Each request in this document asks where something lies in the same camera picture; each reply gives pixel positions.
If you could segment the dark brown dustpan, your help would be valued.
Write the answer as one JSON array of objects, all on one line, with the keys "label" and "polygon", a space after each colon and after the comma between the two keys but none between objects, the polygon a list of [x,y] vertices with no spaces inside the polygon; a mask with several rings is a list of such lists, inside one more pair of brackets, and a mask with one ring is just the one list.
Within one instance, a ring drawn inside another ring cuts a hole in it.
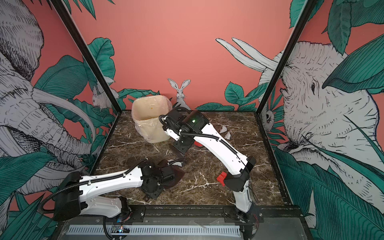
[{"label": "dark brown dustpan", "polygon": [[169,189],[177,185],[185,175],[182,167],[173,166],[173,163],[175,162],[181,162],[183,164],[182,167],[186,165],[186,160],[184,158],[176,160],[162,160],[158,163],[158,167],[162,173],[160,185],[165,189]]}]

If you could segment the white printed paper scrap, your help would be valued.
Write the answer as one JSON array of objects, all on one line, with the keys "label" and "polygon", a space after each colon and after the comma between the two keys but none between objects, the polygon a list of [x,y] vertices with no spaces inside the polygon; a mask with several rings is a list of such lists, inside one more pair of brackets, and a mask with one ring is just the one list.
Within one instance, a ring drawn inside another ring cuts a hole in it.
[{"label": "white printed paper scrap", "polygon": [[181,162],[175,162],[175,163],[173,163],[173,166],[179,166],[179,167],[182,167],[183,164],[182,164]]}]

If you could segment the cream trash bin with liner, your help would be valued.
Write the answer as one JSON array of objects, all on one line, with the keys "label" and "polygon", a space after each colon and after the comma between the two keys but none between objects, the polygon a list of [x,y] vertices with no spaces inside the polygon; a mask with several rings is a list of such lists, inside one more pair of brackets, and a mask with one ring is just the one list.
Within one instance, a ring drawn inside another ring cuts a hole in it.
[{"label": "cream trash bin with liner", "polygon": [[170,100],[163,95],[136,99],[132,105],[132,118],[137,132],[150,144],[167,141],[170,136],[163,130],[159,116],[171,110]]}]

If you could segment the red paper scrap large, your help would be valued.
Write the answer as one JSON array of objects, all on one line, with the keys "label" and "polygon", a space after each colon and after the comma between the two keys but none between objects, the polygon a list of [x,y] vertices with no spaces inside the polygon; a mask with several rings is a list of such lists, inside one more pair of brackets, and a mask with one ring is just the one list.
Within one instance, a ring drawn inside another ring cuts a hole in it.
[{"label": "red paper scrap large", "polygon": [[225,187],[225,183],[224,183],[224,180],[225,178],[227,177],[227,173],[226,172],[221,172],[221,174],[217,177],[217,181],[223,186]]}]

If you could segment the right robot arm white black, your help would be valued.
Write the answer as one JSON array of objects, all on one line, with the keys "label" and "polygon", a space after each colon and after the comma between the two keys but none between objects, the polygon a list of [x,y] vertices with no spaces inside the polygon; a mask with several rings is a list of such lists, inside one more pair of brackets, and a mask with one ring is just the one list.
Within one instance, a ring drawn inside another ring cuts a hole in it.
[{"label": "right robot arm white black", "polygon": [[177,107],[159,116],[164,132],[175,140],[173,148],[182,155],[194,143],[207,148],[228,170],[226,174],[219,175],[218,181],[233,191],[238,219],[243,223],[253,220],[255,204],[250,192],[250,177],[256,159],[232,147],[200,111],[187,110],[187,115],[183,115],[181,110],[186,108]]}]

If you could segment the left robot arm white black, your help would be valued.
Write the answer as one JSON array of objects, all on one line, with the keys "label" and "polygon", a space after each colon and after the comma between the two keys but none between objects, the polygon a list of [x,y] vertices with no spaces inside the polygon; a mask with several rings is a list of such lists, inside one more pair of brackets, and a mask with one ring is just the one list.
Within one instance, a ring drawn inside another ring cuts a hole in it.
[{"label": "left robot arm white black", "polygon": [[127,198],[106,198],[105,194],[139,188],[146,197],[156,199],[164,189],[174,187],[184,174],[178,165],[164,161],[155,165],[147,159],[128,170],[111,174],[81,176],[73,172],[55,193],[41,201],[38,211],[53,214],[56,222],[79,215],[95,215],[124,223],[132,217]]}]

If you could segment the red paper scrap upper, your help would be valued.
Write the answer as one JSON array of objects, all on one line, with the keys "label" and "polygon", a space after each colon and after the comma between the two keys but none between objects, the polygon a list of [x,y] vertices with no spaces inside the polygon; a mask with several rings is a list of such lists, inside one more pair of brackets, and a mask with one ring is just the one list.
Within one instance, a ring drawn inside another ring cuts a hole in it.
[{"label": "red paper scrap upper", "polygon": [[194,142],[194,145],[197,146],[197,147],[199,147],[199,148],[203,147],[203,145],[200,144],[200,143],[198,143],[197,141]]}]

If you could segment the white paper scrap far left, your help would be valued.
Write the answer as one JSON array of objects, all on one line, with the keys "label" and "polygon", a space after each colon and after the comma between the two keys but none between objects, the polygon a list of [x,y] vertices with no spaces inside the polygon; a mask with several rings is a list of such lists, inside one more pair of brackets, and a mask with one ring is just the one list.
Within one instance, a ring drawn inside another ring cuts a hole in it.
[{"label": "white paper scrap far left", "polygon": [[222,126],[221,130],[220,130],[220,134],[221,133],[225,133],[227,131],[227,127],[226,126]]}]

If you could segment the white paper scrap far right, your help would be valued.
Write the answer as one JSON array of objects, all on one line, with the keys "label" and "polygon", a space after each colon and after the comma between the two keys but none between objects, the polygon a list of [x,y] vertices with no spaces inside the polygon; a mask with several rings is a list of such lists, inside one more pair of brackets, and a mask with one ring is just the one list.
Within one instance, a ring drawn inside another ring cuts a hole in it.
[{"label": "white paper scrap far right", "polygon": [[225,135],[225,139],[226,140],[230,140],[231,139],[231,133],[230,132],[227,132],[226,135]]}]

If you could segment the right black frame post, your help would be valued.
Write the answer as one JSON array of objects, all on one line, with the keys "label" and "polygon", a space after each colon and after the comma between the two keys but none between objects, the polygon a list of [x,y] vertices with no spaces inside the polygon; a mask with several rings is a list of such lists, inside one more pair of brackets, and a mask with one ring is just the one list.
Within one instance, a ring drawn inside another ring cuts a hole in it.
[{"label": "right black frame post", "polygon": [[288,60],[291,56],[291,53],[295,48],[295,44],[298,41],[301,33],[303,32],[303,29],[304,29],[305,25],[307,24],[307,21],[311,15],[313,9],[315,8],[317,2],[318,1],[315,1],[315,0],[306,1],[306,4],[304,5],[304,8],[301,12],[301,15],[298,19],[296,26],[295,26],[295,29],[293,30],[293,32],[291,34],[291,37],[287,43],[286,48],[283,51],[283,54],[282,54],[281,59],[278,63],[278,66],[277,66],[276,70],[274,70],[274,74],[272,76],[272,79],[270,80],[269,85],[266,89],[266,92],[262,98],[262,101],[261,101],[261,103],[260,103],[260,105],[256,111],[257,117],[261,115],[262,110],[267,103],[268,97],[271,95],[271,93],[274,89],[274,86],[276,85],[277,81],[279,80],[286,63],[288,62]]}]

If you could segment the black frame post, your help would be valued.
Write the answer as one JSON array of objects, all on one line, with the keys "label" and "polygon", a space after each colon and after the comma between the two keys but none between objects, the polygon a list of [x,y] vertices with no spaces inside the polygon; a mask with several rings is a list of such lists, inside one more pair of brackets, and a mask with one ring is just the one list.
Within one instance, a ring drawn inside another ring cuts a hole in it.
[{"label": "black frame post", "polygon": [[262,98],[262,101],[261,101],[261,103],[260,103],[260,105],[256,111],[257,117],[261,115],[262,110],[267,103],[268,97],[271,95],[271,93],[274,89],[274,86],[276,85],[277,81],[279,80],[286,63],[288,62],[288,60],[291,56],[291,53],[295,48],[295,44],[298,41],[301,33],[303,32],[303,29],[304,29],[305,25],[307,24],[307,21],[311,15],[313,9],[315,8],[317,2],[318,1],[315,1],[315,0],[306,1],[306,4],[304,5],[304,8],[301,12],[301,15],[298,19],[296,26],[295,26],[295,29],[293,30],[293,32],[291,34],[291,37],[287,43],[286,48],[283,51],[283,54],[282,54],[281,59],[278,63],[278,66],[277,66],[276,70],[274,70],[274,74],[272,76],[272,79],[270,80],[269,85],[266,89],[266,92]]},{"label": "black frame post", "polygon": [[120,108],[109,85],[107,84],[104,75],[101,69],[99,68],[95,58],[90,52],[88,45],[85,43],[84,38],[79,32],[74,21],[72,20],[72,17],[70,16],[68,10],[66,9],[65,4],[59,0],[52,0],[51,3],[56,12],[58,13],[59,17],[61,18],[62,22],[64,23],[65,27],[67,28],[68,32],[70,33],[71,37],[73,38],[74,42],[76,43],[77,47],[79,48],[80,52],[82,53],[83,57],[85,58],[87,64],[91,68],[91,72],[95,75],[96,79],[105,91],[107,97],[111,101],[118,115],[120,115],[122,113],[122,109]]}]

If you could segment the left black frame post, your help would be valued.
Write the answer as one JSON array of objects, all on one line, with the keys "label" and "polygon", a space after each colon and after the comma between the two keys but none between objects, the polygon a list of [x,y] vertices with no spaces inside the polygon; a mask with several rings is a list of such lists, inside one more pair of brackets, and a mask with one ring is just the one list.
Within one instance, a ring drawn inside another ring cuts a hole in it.
[{"label": "left black frame post", "polygon": [[68,32],[70,33],[71,37],[73,38],[74,42],[76,43],[77,47],[79,48],[80,52],[82,53],[83,57],[85,58],[87,64],[91,68],[91,72],[95,75],[96,79],[105,91],[107,97],[111,101],[118,115],[120,115],[122,113],[122,109],[120,108],[109,85],[107,84],[104,75],[101,69],[99,68],[95,58],[90,52],[88,45],[85,43],[84,38],[79,32],[74,21],[72,20],[72,17],[70,16],[68,10],[66,9],[65,4],[59,0],[52,0],[51,3],[56,12],[58,13],[59,17],[61,18],[62,22],[64,23],[65,27],[67,28]]}]

